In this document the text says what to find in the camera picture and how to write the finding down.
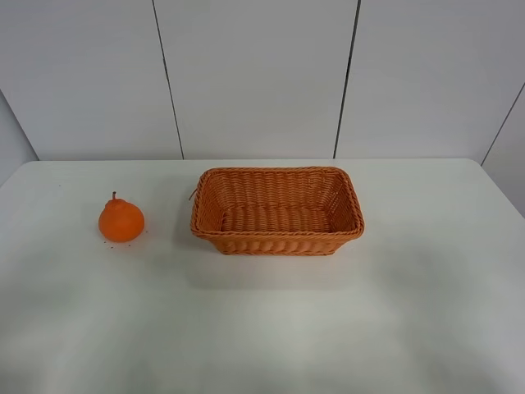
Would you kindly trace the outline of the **orange citrus fruit with stem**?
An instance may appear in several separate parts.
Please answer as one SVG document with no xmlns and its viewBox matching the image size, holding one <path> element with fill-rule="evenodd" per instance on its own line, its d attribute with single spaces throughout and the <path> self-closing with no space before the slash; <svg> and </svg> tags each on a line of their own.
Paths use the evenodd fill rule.
<svg viewBox="0 0 525 394">
<path fill-rule="evenodd" d="M 108 200 L 99 215 L 98 229 L 111 242 L 125 243 L 137 238 L 144 230 L 142 211 L 134 204 L 116 197 Z"/>
</svg>

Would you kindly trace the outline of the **orange woven wicker basket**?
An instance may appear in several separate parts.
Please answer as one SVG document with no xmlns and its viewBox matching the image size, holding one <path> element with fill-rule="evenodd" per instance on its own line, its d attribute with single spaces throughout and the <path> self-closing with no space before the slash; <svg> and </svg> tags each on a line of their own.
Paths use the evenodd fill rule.
<svg viewBox="0 0 525 394">
<path fill-rule="evenodd" d="M 323 256 L 365 222 L 337 167 L 217 167 L 199 179 L 190 229 L 223 254 Z"/>
</svg>

